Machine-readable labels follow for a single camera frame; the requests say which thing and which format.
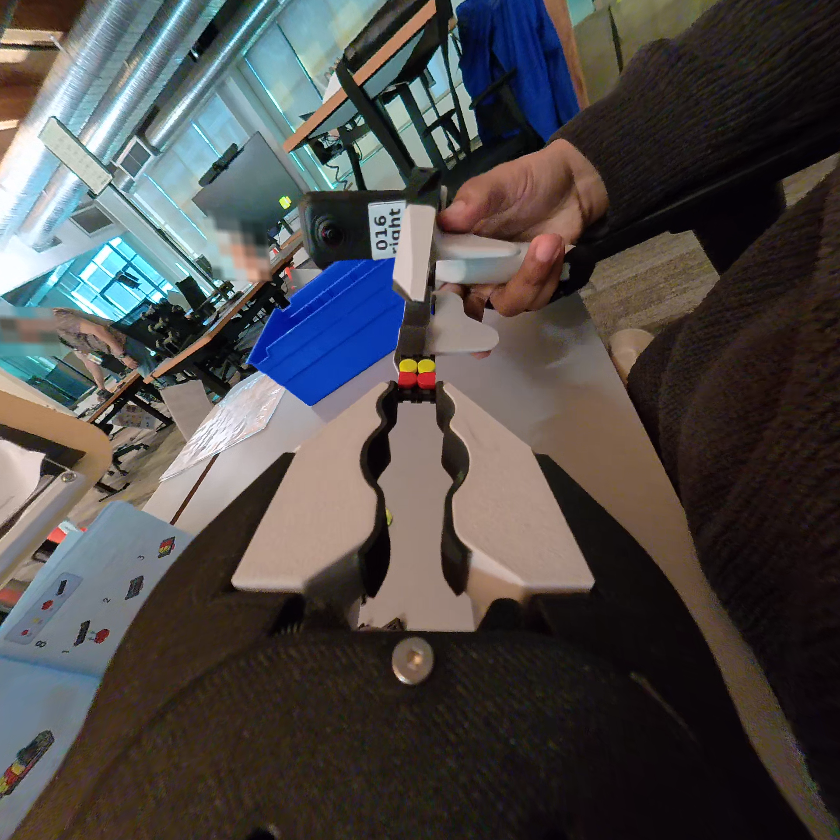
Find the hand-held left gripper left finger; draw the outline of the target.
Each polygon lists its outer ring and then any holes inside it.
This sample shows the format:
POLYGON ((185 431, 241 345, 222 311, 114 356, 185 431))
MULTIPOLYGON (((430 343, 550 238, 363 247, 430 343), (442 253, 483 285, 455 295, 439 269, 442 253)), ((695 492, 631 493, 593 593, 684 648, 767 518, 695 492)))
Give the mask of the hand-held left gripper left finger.
POLYGON ((290 458, 232 586, 361 599, 381 589, 391 544, 379 478, 396 423, 394 382, 376 385, 290 458))

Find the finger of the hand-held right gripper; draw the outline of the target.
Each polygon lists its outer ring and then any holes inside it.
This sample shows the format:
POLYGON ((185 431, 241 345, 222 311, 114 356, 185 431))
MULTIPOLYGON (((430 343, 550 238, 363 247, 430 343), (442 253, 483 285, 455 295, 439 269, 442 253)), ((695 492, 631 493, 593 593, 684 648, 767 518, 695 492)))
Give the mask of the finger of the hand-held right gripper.
POLYGON ((404 300, 394 360, 424 355, 434 300, 434 236, 437 209, 406 205, 397 246, 393 290, 404 300))
POLYGON ((464 302, 453 291, 433 294, 427 325, 427 355, 481 354, 493 351, 498 332, 466 315, 464 302))

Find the short black lego assembly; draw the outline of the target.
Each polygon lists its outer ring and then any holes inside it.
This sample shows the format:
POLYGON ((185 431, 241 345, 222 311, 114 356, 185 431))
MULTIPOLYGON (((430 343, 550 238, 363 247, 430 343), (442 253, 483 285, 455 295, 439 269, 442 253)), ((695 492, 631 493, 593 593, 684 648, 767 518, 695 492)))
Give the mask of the short black lego assembly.
POLYGON ((437 365, 433 355, 405 357, 397 364, 397 401, 435 403, 437 365))

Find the light blue instruction booklet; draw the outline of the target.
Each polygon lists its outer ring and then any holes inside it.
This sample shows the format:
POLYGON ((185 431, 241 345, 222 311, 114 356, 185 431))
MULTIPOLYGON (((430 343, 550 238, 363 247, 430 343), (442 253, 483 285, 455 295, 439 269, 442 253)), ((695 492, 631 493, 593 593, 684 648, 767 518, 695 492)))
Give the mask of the light blue instruction booklet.
POLYGON ((1 838, 52 781, 109 663, 189 534, 124 502, 70 535, 1 630, 1 838))

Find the person's right forearm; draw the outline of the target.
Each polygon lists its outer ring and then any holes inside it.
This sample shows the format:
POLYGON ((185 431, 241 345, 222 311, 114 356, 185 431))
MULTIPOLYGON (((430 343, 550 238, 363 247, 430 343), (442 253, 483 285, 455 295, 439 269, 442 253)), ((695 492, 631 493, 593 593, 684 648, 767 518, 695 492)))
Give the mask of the person's right forearm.
POLYGON ((621 227, 839 109, 839 2, 727 1, 641 48, 557 132, 597 170, 621 227))

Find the person's right hand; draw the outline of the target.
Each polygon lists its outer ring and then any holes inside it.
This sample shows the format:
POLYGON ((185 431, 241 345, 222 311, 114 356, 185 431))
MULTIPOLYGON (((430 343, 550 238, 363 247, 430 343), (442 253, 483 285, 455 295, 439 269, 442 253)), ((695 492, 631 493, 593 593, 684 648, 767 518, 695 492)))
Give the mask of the person's right hand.
POLYGON ((507 318, 544 308, 560 286, 566 251, 607 209, 601 175, 565 140, 471 178, 437 217, 439 227, 525 243, 528 250, 507 283, 447 290, 456 292, 465 314, 479 322, 487 305, 507 318))

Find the black monitor screen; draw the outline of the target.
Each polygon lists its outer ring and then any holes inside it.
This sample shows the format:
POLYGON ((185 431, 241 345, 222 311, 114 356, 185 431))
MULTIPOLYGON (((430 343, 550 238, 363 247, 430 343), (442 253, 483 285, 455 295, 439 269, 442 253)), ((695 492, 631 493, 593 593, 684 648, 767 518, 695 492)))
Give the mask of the black monitor screen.
POLYGON ((192 202, 218 226, 262 228, 280 225, 299 204, 300 185, 261 133, 253 134, 235 161, 192 202))

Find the blue plastic bin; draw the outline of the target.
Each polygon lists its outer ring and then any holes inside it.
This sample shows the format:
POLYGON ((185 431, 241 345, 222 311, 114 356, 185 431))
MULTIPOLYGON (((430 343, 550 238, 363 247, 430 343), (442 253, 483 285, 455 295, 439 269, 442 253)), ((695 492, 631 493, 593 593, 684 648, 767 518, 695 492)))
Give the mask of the blue plastic bin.
POLYGON ((322 271, 270 314, 248 363, 315 406, 393 354, 405 309, 394 263, 346 260, 322 271))

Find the black webcam bar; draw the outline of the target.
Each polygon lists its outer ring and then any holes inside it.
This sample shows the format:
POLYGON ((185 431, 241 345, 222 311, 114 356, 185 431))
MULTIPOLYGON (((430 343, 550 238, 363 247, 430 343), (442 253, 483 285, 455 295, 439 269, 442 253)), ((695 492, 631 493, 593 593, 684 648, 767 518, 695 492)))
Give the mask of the black webcam bar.
POLYGON ((198 178, 198 185, 201 188, 210 186, 235 161, 241 151, 236 143, 231 143, 225 152, 198 178))

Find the wooden desk black legs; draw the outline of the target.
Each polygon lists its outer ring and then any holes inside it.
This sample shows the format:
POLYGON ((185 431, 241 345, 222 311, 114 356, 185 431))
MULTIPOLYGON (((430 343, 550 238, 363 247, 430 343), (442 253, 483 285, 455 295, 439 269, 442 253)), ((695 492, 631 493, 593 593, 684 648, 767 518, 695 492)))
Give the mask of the wooden desk black legs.
POLYGON ((407 183, 417 163, 386 107, 399 101, 434 170, 443 172, 467 158, 472 140, 455 83, 461 57, 456 26, 452 2, 386 2, 339 58, 338 90, 284 141, 284 151, 336 132, 363 190, 350 127, 360 120, 407 183))
POLYGON ((152 384, 165 375, 188 374, 203 383, 216 396, 225 396, 230 385, 214 373, 216 361, 225 362, 235 351, 243 331, 259 320, 261 313, 272 313, 287 307, 286 270, 302 249, 302 236, 296 232, 289 237, 270 259, 271 275, 267 281, 250 286, 240 298, 227 305, 214 324, 175 356, 161 363, 145 384, 152 384))

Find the person's beige shoe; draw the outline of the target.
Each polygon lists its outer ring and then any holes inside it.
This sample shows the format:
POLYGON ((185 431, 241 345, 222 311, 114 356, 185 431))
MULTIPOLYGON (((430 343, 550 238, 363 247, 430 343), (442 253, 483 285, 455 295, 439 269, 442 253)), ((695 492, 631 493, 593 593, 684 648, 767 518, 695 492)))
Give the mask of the person's beige shoe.
POLYGON ((622 329, 615 332, 607 342, 612 363, 625 385, 628 376, 642 352, 654 340, 651 332, 642 329, 622 329))

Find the blue jacket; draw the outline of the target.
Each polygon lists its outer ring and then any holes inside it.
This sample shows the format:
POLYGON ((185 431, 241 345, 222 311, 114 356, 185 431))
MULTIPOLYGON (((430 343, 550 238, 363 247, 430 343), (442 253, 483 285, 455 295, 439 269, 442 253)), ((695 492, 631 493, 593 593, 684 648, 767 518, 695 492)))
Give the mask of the blue jacket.
POLYGON ((484 145, 541 144, 580 110, 557 28, 542 1, 464 1, 459 70, 484 145))

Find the person's dark knit sweater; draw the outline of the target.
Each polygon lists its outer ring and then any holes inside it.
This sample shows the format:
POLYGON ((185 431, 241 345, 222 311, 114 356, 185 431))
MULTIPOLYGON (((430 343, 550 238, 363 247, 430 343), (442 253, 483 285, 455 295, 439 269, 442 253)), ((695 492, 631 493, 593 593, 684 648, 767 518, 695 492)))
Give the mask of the person's dark knit sweater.
POLYGON ((703 573, 835 818, 838 189, 836 166, 653 340, 628 377, 703 573))

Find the white hanging sign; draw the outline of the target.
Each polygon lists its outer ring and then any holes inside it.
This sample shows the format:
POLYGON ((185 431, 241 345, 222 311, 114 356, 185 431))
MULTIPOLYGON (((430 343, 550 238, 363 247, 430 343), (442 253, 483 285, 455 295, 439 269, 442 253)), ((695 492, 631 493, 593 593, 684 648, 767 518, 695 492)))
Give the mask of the white hanging sign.
POLYGON ((111 172, 55 116, 47 119, 38 138, 92 195, 99 196, 111 184, 111 172))

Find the silver ventilation ducts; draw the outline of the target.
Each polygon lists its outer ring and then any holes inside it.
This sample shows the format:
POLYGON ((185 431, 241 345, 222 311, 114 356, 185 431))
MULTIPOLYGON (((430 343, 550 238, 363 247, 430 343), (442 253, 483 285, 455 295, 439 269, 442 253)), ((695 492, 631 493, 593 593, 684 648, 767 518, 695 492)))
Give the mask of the silver ventilation ducts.
POLYGON ((39 138, 51 118, 101 163, 132 137, 153 156, 289 2, 86 2, 2 152, 2 251, 46 250, 85 191, 39 138))

